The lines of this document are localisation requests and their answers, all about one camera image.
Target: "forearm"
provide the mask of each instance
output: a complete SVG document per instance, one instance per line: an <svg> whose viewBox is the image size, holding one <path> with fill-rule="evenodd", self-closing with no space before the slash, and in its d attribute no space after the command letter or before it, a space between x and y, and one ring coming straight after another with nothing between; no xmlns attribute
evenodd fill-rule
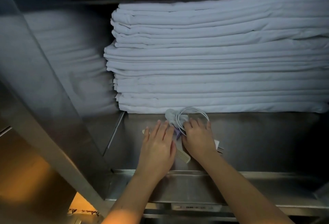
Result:
<svg viewBox="0 0 329 224"><path fill-rule="evenodd" d="M156 184L150 178L134 175L103 224L138 224Z"/></svg>
<svg viewBox="0 0 329 224"><path fill-rule="evenodd" d="M220 155L214 153L206 157L201 165L217 185L239 223L293 223Z"/></svg>

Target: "person's right hand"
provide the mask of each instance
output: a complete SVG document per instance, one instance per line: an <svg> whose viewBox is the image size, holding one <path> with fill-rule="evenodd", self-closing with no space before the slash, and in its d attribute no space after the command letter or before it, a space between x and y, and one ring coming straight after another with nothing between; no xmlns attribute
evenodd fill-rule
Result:
<svg viewBox="0 0 329 224"><path fill-rule="evenodd" d="M200 119L195 121L190 118L189 122L184 123L184 128L187 136L182 136L183 144L200 164L204 157L217 153L209 121L205 127Z"/></svg>

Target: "hand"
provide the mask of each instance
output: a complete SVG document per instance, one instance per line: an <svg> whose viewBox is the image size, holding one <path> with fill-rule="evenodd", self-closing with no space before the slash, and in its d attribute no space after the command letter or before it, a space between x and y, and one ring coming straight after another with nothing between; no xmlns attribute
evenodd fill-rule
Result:
<svg viewBox="0 0 329 224"><path fill-rule="evenodd" d="M184 128L187 136L182 136L183 144L190 155L201 165L206 156L217 154L209 121L205 127L200 119L195 121L190 118L189 122L184 123Z"/></svg>
<svg viewBox="0 0 329 224"><path fill-rule="evenodd" d="M157 184L170 170L175 160L176 144L172 141L174 127L158 120L152 132L146 127L135 175L142 175Z"/></svg>

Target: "person's left hand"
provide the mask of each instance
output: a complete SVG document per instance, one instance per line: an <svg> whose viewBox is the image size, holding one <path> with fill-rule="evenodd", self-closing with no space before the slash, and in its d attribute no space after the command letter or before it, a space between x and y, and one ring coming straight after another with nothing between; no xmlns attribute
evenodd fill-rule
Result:
<svg viewBox="0 0 329 224"><path fill-rule="evenodd" d="M174 127L168 126L168 121L161 123L158 120L151 133L146 127L135 171L135 175L144 176L156 184L167 174L175 160L176 144L172 140Z"/></svg>

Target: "beige comb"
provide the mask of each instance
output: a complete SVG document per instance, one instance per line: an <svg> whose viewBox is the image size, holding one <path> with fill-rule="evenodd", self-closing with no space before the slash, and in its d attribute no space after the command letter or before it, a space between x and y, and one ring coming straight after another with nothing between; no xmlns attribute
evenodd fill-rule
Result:
<svg viewBox="0 0 329 224"><path fill-rule="evenodd" d="M176 157L178 157L180 160L182 160L186 164L188 164L189 161L191 161L191 157L188 154L186 154L184 151L182 151L178 148L177 148L177 151L176 151Z"/></svg>

